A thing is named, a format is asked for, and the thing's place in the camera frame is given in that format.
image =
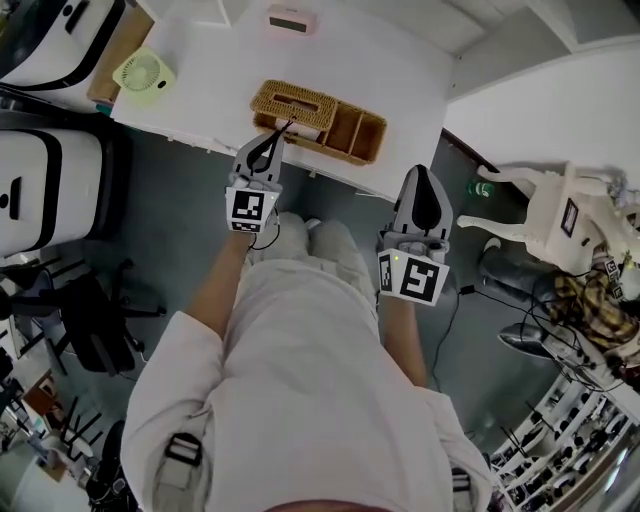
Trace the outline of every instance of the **handle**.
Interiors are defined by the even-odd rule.
[[[67,23],[64,26],[64,29],[67,31],[67,33],[71,34],[71,32],[73,32],[73,29],[76,28],[78,21],[80,21],[80,18],[82,17],[84,12],[87,10],[87,7],[89,7],[89,0],[82,0],[76,6],[74,11],[71,13],[71,16],[69,16]]]
[[[20,191],[22,189],[22,178],[16,178],[11,182],[9,192],[9,218],[18,220],[20,218]]]

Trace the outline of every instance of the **small fan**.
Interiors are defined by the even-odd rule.
[[[113,80],[135,103],[149,105],[176,81],[173,72],[151,48],[138,48],[118,69]]]

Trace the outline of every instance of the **white appliance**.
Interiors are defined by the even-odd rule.
[[[80,111],[125,0],[22,0],[0,35],[0,81]]]
[[[126,169],[111,140],[87,132],[0,131],[0,256],[99,236],[118,216]]]

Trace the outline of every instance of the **desk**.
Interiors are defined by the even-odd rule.
[[[318,15],[315,34],[274,34],[264,23],[271,3],[253,0],[232,28],[168,13],[145,44],[175,71],[176,84],[147,108],[136,107],[120,94],[113,118],[234,154],[257,135],[249,108],[253,96],[265,80],[285,80],[370,110],[384,117],[388,126],[372,165],[357,167],[292,145],[285,148],[284,160],[395,201],[409,169],[431,164],[453,58],[335,0],[298,2]]]

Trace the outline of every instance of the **gray floor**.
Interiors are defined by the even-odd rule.
[[[120,231],[109,241],[83,241],[62,249],[67,254],[82,253],[92,266],[106,271],[113,270],[121,259],[131,258],[136,263],[131,281],[153,287],[170,316],[186,307],[227,234],[224,187],[231,158],[150,134],[131,135],[133,172]],[[506,222],[516,222],[524,216],[522,198],[507,187],[499,185],[490,199],[469,196],[466,184],[473,178],[475,167],[444,141],[438,147],[432,170],[449,194],[454,215],[477,214]],[[291,166],[283,169],[281,183],[281,210],[321,219],[337,218],[349,226],[377,282],[376,233],[391,219],[393,205],[321,176],[311,179],[306,172]],[[433,361],[437,342],[453,314],[456,290],[469,284],[481,287],[476,262],[487,238],[480,230],[454,227],[447,260],[452,277],[437,307],[419,311],[428,364]],[[550,364],[510,350],[496,339],[503,326],[519,322],[522,316],[481,296],[462,296],[451,332],[440,351],[436,374],[441,389],[451,396],[468,435],[485,450],[502,443],[499,426],[515,427],[528,412],[525,400],[537,401],[556,376]],[[134,336],[144,340],[147,356],[157,344],[167,318],[129,323]],[[124,417],[132,381],[89,374],[73,356],[63,357],[70,373],[63,386],[69,393],[90,396],[94,406],[108,418]],[[138,372],[128,377],[135,378]]]

